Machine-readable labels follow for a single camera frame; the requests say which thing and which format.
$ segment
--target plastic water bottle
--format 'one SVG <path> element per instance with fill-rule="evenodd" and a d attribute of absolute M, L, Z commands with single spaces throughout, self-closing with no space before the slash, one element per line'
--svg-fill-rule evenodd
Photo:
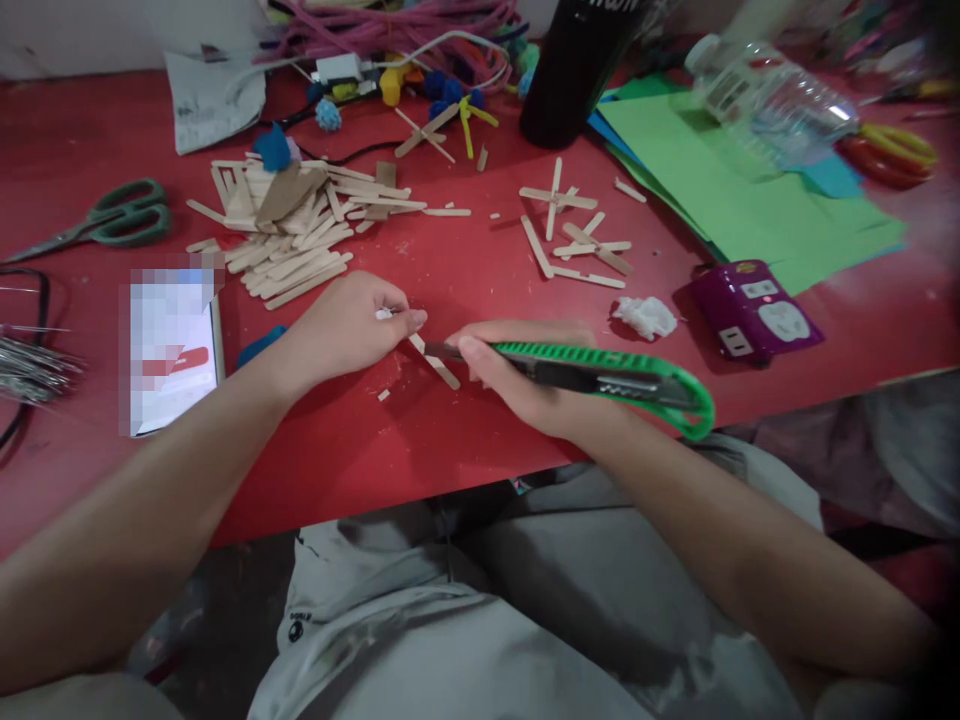
<path fill-rule="evenodd" d="M 694 93 L 747 149 L 781 169 L 821 160 L 857 132 L 856 106 L 766 42 L 707 35 L 687 55 Z"/>
<path fill-rule="evenodd" d="M 527 140 L 559 150 L 577 139 L 648 3 L 560 0 L 520 115 Z"/>

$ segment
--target scissors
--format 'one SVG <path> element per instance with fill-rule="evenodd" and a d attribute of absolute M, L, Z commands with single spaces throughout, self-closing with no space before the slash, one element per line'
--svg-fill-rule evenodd
<path fill-rule="evenodd" d="M 909 190 L 933 177 L 938 157 L 926 140 L 907 130 L 864 123 L 842 138 L 837 150 L 864 175 L 897 190 Z"/>
<path fill-rule="evenodd" d="M 165 205 L 166 200 L 167 193 L 156 180 L 144 178 L 127 183 L 100 198 L 79 225 L 11 255 L 0 261 L 0 265 L 39 257 L 91 240 L 120 248 L 149 245 L 170 231 L 170 209 Z"/>
<path fill-rule="evenodd" d="M 644 408 L 690 440 L 713 429 L 710 392 L 693 375 L 650 355 L 543 343 L 494 343 L 491 347 L 538 385 L 572 390 Z M 425 355 L 463 360 L 444 343 L 427 343 Z"/>

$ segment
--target red scissors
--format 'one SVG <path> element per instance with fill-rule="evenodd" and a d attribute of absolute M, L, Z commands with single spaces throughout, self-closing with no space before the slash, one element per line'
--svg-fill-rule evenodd
<path fill-rule="evenodd" d="M 936 150 L 919 135 L 873 123 L 838 140 L 837 150 L 864 175 L 897 190 L 932 178 L 938 160 Z"/>

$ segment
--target black thermos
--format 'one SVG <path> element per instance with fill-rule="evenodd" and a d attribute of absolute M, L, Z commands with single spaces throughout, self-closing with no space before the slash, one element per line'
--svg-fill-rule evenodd
<path fill-rule="evenodd" d="M 565 148 L 617 69 L 649 0 L 560 0 L 520 115 L 534 145 Z"/>

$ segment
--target hand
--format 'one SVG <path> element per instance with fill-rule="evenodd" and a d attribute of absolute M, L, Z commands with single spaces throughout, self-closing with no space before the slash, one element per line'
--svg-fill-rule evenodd
<path fill-rule="evenodd" d="M 394 315 L 378 320 L 377 310 Z M 427 321 L 399 288 L 357 271 L 334 280 L 303 316 L 271 345 L 277 380 L 296 399 L 324 380 L 363 370 Z"/>
<path fill-rule="evenodd" d="M 487 343 L 542 342 L 596 347 L 593 333 L 581 323 L 493 320 L 467 325 L 446 340 L 455 345 L 476 375 L 493 389 L 517 417 L 545 435 L 573 443 L 622 411 L 606 398 L 535 385 Z"/>

